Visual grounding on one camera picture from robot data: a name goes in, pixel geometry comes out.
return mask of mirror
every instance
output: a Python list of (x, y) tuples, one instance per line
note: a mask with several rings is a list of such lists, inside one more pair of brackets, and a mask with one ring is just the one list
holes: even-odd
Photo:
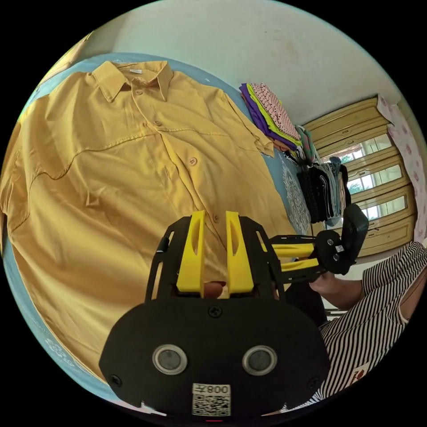
[(348, 181), (347, 188), (350, 194), (360, 193), (379, 185), (386, 184), (402, 177), (402, 170), (399, 165), (394, 165), (384, 170), (371, 173), (360, 178)]
[(375, 138), (368, 139), (364, 142), (359, 142), (356, 145), (352, 145), (348, 148), (337, 151), (330, 156), (325, 156), (322, 158), (322, 162), (326, 163), (332, 156), (334, 156), (338, 157), (341, 160), (342, 164), (345, 164), (350, 161), (365, 157), (369, 154), (376, 153), (386, 148), (390, 148), (391, 146), (392, 144), (390, 137), (387, 134), (384, 134)]
[[(381, 203), (377, 206), (372, 206), (367, 209), (362, 209), (362, 212), (369, 219), (369, 221), (373, 221), (375, 219), (383, 218), (387, 215), (395, 214), (401, 210), (407, 208), (406, 197), (401, 196), (396, 199), (387, 201), (385, 203)], [(327, 230), (334, 230), (342, 228), (342, 218), (338, 221), (334, 226), (326, 225)]]

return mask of wooden wardrobe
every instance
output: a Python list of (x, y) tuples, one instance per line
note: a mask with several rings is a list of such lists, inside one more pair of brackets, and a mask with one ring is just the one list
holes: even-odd
[[(322, 162), (335, 156), (347, 167), (351, 201), (369, 219), (361, 257), (411, 241), (416, 219), (413, 187), (377, 103), (377, 97), (357, 102), (304, 125)], [(341, 234), (342, 222), (312, 224), (313, 235), (325, 228)]]

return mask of shirt collar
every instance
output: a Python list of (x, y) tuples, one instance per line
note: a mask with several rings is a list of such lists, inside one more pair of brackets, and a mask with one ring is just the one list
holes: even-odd
[(93, 71), (92, 75), (95, 77), (99, 88), (108, 102), (114, 101), (124, 84), (130, 84), (129, 80), (121, 72), (121, 69), (129, 70), (133, 68), (150, 70), (150, 74), (154, 74), (154, 76), (146, 81), (147, 86), (155, 87), (157, 85), (163, 101), (167, 101), (169, 83), (173, 77), (173, 71), (167, 61), (139, 62), (136, 64), (115, 64), (106, 61)]

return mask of blue bedsheet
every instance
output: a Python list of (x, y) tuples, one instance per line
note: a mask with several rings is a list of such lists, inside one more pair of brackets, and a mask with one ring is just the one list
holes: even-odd
[[(31, 95), (30, 99), (25, 105), (24, 110), (37, 98), (49, 94), (70, 74), (75, 72), (91, 72), (107, 60), (114, 62), (145, 62), (153, 60), (167, 60), (172, 70), (181, 71), (204, 85), (221, 88), (230, 96), (239, 109), (251, 120), (249, 111), (245, 105), (245, 102), (242, 100), (240, 92), (217, 77), (212, 76), (211, 74), (208, 74), (199, 68), (168, 58), (131, 53), (109, 53), (98, 55), (73, 65), (68, 70), (57, 74), (38, 87), (37, 90)], [(296, 178), (298, 167), (278, 151), (275, 151), (274, 158), (264, 156), (264, 159), (273, 178), (276, 190), (283, 200), (283, 204), (286, 208), (286, 211), (288, 212), (289, 220), (293, 225), (295, 232), (298, 234), (305, 234), (308, 230), (308, 227), (310, 226), (310, 217), (304, 202), (301, 187)], [(47, 329), (44, 322), (38, 315), (33, 303), (31, 302), (22, 282), (18, 268), (16, 266), (12, 247), (7, 237), (7, 233), (4, 233), (3, 244), (4, 269), (6, 271), (6, 276), (8, 278), (13, 296), (22, 313), (22, 316), (24, 317), (31, 332), (34, 334), (41, 346), (58, 364), (58, 366), (84, 389), (103, 399), (110, 401), (117, 400), (117, 397), (111, 391), (109, 386), (95, 378), (83, 367), (79, 366), (79, 364), (76, 363), (76, 361), (62, 348), (59, 342), (57, 342), (55, 337)]]

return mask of pink curtain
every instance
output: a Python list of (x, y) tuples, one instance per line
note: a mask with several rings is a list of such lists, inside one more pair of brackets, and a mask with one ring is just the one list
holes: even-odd
[(418, 211), (414, 229), (414, 241), (422, 243), (427, 234), (427, 194), (426, 176), (417, 143), (397, 105), (389, 105), (381, 95), (378, 95), (377, 109), (390, 122), (387, 125), (388, 134), (402, 155), (406, 172), (414, 187)]

